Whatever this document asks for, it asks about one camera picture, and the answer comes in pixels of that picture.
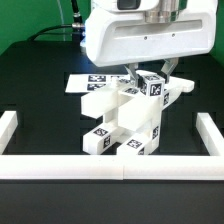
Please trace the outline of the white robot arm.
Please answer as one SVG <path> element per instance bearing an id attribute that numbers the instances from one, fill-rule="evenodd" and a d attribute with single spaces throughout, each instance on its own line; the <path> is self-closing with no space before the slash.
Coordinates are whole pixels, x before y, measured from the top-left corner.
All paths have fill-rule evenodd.
<path id="1" fill-rule="evenodd" d="M 214 46 L 218 0 L 93 0 L 85 22 L 86 53 L 98 67 L 165 59 L 170 74 L 180 57 Z"/>

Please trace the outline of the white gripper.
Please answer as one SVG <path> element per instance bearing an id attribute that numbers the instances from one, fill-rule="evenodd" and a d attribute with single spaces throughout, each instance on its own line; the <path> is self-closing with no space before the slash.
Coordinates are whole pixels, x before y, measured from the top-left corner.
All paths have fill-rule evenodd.
<path id="1" fill-rule="evenodd" d="M 186 10 L 177 21 L 165 24 L 147 23 L 142 13 L 112 14 L 96 9 L 86 21 L 86 52 L 99 67 L 125 64 L 135 87 L 139 75 L 130 63 L 166 59 L 161 72 L 169 82 L 177 57 L 211 50 L 215 28 L 216 13 L 211 9 Z"/>

